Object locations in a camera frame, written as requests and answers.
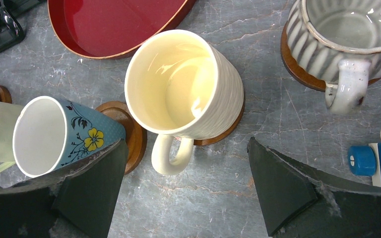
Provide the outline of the red round tray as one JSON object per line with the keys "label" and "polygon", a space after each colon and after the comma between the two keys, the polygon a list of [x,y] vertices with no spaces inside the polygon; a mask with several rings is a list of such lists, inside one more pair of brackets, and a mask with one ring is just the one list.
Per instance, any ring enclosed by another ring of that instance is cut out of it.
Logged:
{"label": "red round tray", "polygon": [[49,0],[51,26],[62,45],[89,59],[132,56],[150,37],[176,28],[193,0]]}

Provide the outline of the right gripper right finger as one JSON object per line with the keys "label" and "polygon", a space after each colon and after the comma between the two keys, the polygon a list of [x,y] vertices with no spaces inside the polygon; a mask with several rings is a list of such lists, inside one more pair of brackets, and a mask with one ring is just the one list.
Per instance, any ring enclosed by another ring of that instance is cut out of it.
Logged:
{"label": "right gripper right finger", "polygon": [[274,238],[381,238],[381,187],[247,145],[267,233]]}

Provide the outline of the blue handled white mug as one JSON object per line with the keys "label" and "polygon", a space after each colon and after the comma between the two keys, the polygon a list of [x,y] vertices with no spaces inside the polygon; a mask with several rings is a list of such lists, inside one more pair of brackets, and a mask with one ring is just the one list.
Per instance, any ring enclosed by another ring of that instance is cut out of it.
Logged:
{"label": "blue handled white mug", "polygon": [[95,109],[39,96],[22,109],[14,127],[12,149],[18,168],[36,178],[125,138],[121,123]]}

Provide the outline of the cream ribbed mug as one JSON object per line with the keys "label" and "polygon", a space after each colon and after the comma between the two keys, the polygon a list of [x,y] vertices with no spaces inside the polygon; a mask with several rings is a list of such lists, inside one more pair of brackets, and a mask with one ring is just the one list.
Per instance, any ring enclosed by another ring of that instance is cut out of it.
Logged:
{"label": "cream ribbed mug", "polygon": [[157,134],[151,163],[162,175],[183,171],[195,141],[226,134],[244,108],[236,68],[202,37],[180,29],[156,34],[136,51],[125,97],[133,118]]}

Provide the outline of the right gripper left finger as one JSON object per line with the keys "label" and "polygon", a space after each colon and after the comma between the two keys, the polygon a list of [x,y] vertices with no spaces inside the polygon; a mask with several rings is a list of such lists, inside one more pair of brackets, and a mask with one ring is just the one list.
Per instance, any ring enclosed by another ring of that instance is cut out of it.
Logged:
{"label": "right gripper left finger", "polygon": [[127,156],[121,139],[56,171],[0,187],[0,238],[50,238],[74,231],[105,238]]}

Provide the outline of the wooden coaster two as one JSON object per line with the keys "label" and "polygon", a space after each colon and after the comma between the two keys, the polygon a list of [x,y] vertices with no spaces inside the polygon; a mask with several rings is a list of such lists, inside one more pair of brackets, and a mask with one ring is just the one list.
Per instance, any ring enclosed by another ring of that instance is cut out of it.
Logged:
{"label": "wooden coaster two", "polygon": [[120,101],[109,101],[99,105],[97,111],[122,124],[126,130],[128,161],[125,175],[132,172],[141,162],[147,145],[147,130],[133,119],[127,104]]}

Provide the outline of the grey striped cup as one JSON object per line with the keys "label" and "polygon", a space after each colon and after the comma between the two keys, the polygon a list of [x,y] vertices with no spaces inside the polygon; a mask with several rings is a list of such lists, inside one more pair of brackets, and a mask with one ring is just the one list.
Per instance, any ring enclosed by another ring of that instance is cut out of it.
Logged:
{"label": "grey striped cup", "polygon": [[286,34],[298,66],[325,82],[331,113],[358,110],[381,78],[381,0],[297,0]]}

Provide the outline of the wooden coaster four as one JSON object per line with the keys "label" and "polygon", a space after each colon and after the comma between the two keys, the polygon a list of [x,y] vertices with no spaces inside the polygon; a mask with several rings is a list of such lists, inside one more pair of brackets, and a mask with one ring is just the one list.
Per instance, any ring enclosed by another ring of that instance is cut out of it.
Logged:
{"label": "wooden coaster four", "polygon": [[316,78],[315,76],[307,73],[300,65],[298,65],[296,59],[291,55],[289,46],[287,45],[287,25],[289,21],[285,23],[285,26],[281,35],[281,58],[287,71],[301,84],[311,89],[324,92],[326,89],[326,82]]}

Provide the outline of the wooden coaster five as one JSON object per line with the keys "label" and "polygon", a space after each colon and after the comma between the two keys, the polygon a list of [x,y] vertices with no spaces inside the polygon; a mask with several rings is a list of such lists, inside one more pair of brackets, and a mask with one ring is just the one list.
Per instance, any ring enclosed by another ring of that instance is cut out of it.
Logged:
{"label": "wooden coaster five", "polygon": [[12,104],[12,97],[9,90],[2,85],[0,85],[0,102]]}

